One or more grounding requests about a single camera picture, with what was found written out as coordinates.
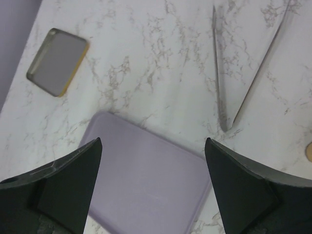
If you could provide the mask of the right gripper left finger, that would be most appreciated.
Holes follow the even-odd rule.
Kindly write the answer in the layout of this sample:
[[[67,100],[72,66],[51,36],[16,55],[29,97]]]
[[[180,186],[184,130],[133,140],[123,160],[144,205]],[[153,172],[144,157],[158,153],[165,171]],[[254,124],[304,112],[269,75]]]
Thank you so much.
[[[101,160],[99,138],[0,183],[2,234],[81,234]]]

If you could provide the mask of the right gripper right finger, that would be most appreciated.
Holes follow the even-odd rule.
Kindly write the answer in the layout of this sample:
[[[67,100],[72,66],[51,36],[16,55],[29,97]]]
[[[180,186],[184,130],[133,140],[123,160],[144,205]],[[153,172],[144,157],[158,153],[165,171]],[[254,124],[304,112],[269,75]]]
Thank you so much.
[[[310,234],[312,181],[242,156],[208,138],[208,165],[227,234]]]

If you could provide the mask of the metal tongs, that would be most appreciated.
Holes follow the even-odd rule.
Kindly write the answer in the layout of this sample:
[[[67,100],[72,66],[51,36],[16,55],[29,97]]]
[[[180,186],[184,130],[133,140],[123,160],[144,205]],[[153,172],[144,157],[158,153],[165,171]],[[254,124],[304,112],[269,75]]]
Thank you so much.
[[[288,0],[223,0],[213,7],[218,118],[227,132],[245,102],[289,9]]]

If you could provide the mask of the silver metal tray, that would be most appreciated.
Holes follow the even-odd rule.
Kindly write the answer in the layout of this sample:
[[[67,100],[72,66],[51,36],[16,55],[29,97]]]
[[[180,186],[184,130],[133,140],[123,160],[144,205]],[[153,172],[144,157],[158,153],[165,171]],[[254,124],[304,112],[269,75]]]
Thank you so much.
[[[86,39],[52,28],[35,55],[26,78],[50,95],[61,97],[88,49]]]

